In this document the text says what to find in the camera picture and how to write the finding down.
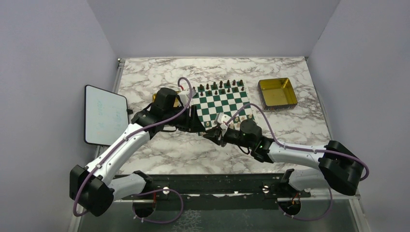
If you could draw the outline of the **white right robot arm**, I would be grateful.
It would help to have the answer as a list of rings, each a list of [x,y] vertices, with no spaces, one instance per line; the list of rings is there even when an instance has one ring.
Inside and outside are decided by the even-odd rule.
[[[243,121],[238,130],[224,130],[217,125],[207,130],[203,137],[220,146],[233,144],[248,148],[251,156],[259,162],[306,166],[306,170],[291,171],[287,178],[279,183],[279,191],[286,197],[308,188],[332,188],[341,194],[353,196],[365,168],[359,159],[338,141],[331,140],[321,146],[280,146],[276,139],[264,136],[262,129],[250,119]]]

